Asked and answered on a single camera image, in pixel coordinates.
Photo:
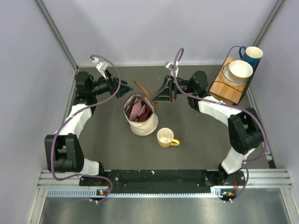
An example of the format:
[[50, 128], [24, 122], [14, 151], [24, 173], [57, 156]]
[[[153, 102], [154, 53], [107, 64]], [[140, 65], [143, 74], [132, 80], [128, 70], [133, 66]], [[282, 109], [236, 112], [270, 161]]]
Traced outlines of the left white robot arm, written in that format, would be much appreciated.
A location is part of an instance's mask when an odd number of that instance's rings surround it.
[[107, 70], [108, 65], [112, 65], [111, 61], [99, 55], [91, 55], [90, 58], [100, 73], [99, 79], [94, 80], [86, 71], [79, 71], [75, 75], [76, 95], [71, 112], [54, 134], [45, 137], [44, 144], [47, 167], [52, 174], [89, 175], [94, 184], [101, 185], [106, 179], [103, 165], [85, 158], [79, 136], [100, 105], [96, 99], [98, 95], [109, 93], [110, 99], [120, 98], [132, 91], [132, 88], [120, 76], [114, 77]]

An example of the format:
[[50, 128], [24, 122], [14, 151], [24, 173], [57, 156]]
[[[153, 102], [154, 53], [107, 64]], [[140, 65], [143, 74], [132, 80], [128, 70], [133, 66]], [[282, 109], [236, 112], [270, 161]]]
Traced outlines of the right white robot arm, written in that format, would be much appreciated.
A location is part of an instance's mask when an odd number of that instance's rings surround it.
[[230, 184], [247, 157], [263, 142], [256, 111], [251, 107], [243, 110], [225, 104], [210, 95], [206, 91], [208, 81], [203, 71], [196, 71], [189, 80], [184, 80], [177, 77], [178, 66], [167, 61], [165, 67], [170, 70], [170, 75], [164, 77], [162, 86], [151, 100], [174, 102], [178, 94], [185, 92], [192, 109], [207, 114], [228, 127], [231, 149], [218, 166], [218, 179], [222, 184]]

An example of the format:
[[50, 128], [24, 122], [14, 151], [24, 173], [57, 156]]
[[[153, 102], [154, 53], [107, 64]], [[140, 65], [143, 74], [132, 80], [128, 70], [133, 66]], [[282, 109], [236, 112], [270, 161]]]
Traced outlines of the cream round laundry bag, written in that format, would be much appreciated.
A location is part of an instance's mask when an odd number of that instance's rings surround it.
[[158, 126], [157, 102], [151, 100], [151, 88], [142, 85], [137, 80], [134, 80], [134, 83], [142, 90], [142, 94], [132, 94], [124, 103], [123, 113], [130, 130], [135, 135], [148, 136]]

